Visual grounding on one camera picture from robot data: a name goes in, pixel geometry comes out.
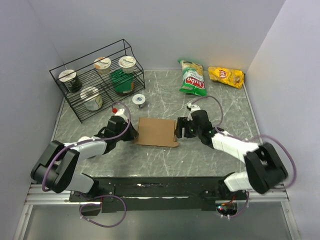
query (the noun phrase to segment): wire rack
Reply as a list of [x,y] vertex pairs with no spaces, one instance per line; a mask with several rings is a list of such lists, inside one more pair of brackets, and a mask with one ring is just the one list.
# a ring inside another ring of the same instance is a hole
[[[112,79],[112,72],[121,69],[118,62],[123,56],[132,56],[136,59],[134,71],[129,74],[124,74],[124,77],[120,79],[121,81],[114,81]],[[111,60],[109,74],[100,74],[93,66],[95,60],[99,57],[109,58]],[[66,69],[74,70],[78,81],[81,82],[81,89],[77,92],[71,92],[66,84],[60,81],[59,74]],[[50,70],[50,74],[81,123],[93,115],[109,108],[114,101],[121,101],[146,88],[144,69],[135,57],[131,45],[125,39],[121,39],[75,60],[55,67]],[[123,85],[127,81],[133,82],[133,91],[126,95],[117,93],[115,88]],[[98,89],[99,95],[102,98],[102,106],[98,110],[88,110],[85,105],[85,102],[91,98],[94,93],[91,93],[91,95],[88,94],[86,98],[80,97],[81,90],[87,87],[95,87]]]

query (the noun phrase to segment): marble countertop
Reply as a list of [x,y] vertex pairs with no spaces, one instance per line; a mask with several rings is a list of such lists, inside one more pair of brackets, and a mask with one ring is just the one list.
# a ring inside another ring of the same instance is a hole
[[[148,105],[137,109],[132,97],[123,101],[130,108],[135,129],[138,129],[140,117],[177,120],[189,114],[186,106],[197,96],[179,92],[181,70],[149,70],[144,72],[144,78],[145,90],[140,93],[145,95]],[[256,136],[257,128],[244,88],[213,82],[206,71],[204,81],[207,94],[215,96],[222,104],[224,118],[221,127],[241,138]],[[197,104],[208,112],[213,124],[219,122],[220,109],[213,99],[202,99]],[[71,143],[82,136],[91,137],[107,125],[112,114],[109,108],[81,124],[65,102],[54,139]],[[181,138],[178,141],[179,146],[174,148],[119,142],[110,153],[79,162],[75,171],[93,177],[182,177],[225,176],[245,169],[245,165],[236,158],[203,145],[198,138]]]

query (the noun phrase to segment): brown cardboard box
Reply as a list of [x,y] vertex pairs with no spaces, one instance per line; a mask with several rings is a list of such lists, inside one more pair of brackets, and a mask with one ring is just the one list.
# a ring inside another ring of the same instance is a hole
[[177,122],[172,119],[140,117],[138,125],[138,145],[177,147],[175,136]]

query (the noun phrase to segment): yellow package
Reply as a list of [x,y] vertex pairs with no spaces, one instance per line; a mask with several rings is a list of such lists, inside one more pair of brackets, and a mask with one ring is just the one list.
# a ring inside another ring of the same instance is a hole
[[211,80],[228,84],[237,89],[240,89],[244,84],[245,76],[241,70],[210,66],[208,73]]

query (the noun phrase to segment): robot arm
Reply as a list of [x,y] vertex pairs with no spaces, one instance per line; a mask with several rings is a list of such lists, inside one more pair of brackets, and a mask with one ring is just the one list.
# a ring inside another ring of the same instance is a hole
[[[138,137],[138,132],[132,124],[121,136],[113,140],[103,140],[119,135],[128,125],[128,119],[124,109],[119,109],[108,121],[107,126],[103,127],[97,135],[92,137],[93,141],[75,145],[60,155],[58,162],[52,166],[46,179],[46,187],[56,193],[64,190],[78,191],[88,195],[95,195],[98,191],[99,183],[90,176],[75,173],[77,163],[94,156],[109,153],[116,147],[119,141],[131,141]],[[64,147],[74,143],[61,143],[52,141],[49,143],[40,159],[31,171],[31,178],[39,183],[43,181],[45,172],[53,158]]]
[[245,163],[246,171],[230,173],[221,183],[222,195],[238,190],[252,190],[260,194],[266,193],[288,177],[288,172],[272,144],[262,145],[234,138],[222,128],[214,128],[205,110],[189,103],[188,117],[178,117],[175,135],[199,137],[204,145],[226,152]]

